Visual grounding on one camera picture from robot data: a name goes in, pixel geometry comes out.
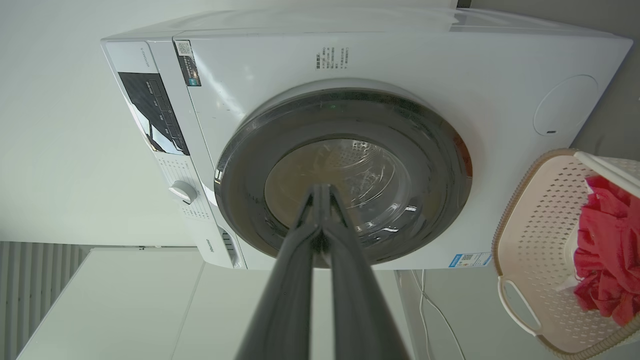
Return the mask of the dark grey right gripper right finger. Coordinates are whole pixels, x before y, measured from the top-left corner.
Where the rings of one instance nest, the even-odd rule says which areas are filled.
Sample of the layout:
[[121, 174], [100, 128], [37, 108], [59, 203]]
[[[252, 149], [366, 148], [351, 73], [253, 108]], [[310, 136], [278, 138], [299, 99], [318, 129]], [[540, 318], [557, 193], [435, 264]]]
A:
[[410, 360], [338, 189], [321, 184], [320, 191], [333, 285], [335, 360]]

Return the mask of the white front-load washing machine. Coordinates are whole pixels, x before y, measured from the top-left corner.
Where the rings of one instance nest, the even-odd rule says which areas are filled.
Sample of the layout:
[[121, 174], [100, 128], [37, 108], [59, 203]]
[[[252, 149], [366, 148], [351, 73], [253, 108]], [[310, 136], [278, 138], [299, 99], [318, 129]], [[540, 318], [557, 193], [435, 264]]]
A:
[[226, 223], [215, 180], [227, 144], [257, 112], [307, 92], [363, 88], [439, 114], [468, 151], [467, 201], [434, 241], [373, 265], [483, 266], [526, 169], [574, 141], [632, 45], [494, 10], [329, 5], [211, 11], [101, 41], [202, 258], [249, 271], [270, 270], [276, 257]]

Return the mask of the red cloth garment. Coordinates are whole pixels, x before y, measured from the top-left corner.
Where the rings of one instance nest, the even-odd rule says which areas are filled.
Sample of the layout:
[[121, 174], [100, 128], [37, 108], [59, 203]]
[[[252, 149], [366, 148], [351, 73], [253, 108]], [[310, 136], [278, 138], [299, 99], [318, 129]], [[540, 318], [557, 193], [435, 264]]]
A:
[[583, 311], [597, 310], [623, 327], [640, 313], [640, 198], [600, 175], [585, 182], [574, 296]]

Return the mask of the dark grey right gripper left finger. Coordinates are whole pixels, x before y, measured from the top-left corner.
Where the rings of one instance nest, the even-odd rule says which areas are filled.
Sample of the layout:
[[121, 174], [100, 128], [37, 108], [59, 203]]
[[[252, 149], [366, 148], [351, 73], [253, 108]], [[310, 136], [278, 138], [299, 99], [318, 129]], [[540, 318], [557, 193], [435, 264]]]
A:
[[279, 249], [235, 360], [309, 360], [314, 242], [322, 185], [309, 187]]

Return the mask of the white cabinet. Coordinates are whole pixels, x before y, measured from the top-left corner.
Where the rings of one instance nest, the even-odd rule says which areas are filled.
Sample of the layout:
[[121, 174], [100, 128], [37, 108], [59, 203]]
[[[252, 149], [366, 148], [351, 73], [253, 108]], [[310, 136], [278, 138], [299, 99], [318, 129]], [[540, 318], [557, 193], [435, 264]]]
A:
[[196, 248], [94, 248], [18, 360], [233, 360], [269, 270]]

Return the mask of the round dark washing machine door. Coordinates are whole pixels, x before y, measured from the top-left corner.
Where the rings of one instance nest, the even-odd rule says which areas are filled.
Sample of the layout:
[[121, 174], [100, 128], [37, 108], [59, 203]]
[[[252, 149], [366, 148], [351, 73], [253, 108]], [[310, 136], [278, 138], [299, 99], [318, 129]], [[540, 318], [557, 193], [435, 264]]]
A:
[[473, 171], [453, 126], [366, 88], [320, 89], [256, 112], [222, 151], [214, 193], [233, 232], [277, 257], [317, 184], [337, 190], [371, 264], [423, 248], [459, 217]]

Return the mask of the grey ribbed radiator panel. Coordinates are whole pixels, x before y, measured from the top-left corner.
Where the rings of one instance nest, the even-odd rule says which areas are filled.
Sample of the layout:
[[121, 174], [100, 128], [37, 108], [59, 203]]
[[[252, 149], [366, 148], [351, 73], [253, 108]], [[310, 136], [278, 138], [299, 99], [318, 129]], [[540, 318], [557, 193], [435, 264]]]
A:
[[16, 360], [80, 268], [77, 244], [0, 241], [0, 360]]

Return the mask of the white perforated laundry basket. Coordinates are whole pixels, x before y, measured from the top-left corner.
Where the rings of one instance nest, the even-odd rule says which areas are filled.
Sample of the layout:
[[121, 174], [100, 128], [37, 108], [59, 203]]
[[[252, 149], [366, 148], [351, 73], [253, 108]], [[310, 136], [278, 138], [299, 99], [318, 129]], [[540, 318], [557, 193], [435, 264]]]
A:
[[583, 311], [573, 295], [573, 251], [586, 178], [603, 176], [640, 198], [640, 161], [561, 148], [533, 162], [493, 239], [499, 299], [512, 320], [562, 360], [589, 360], [640, 343], [640, 314], [625, 326]]

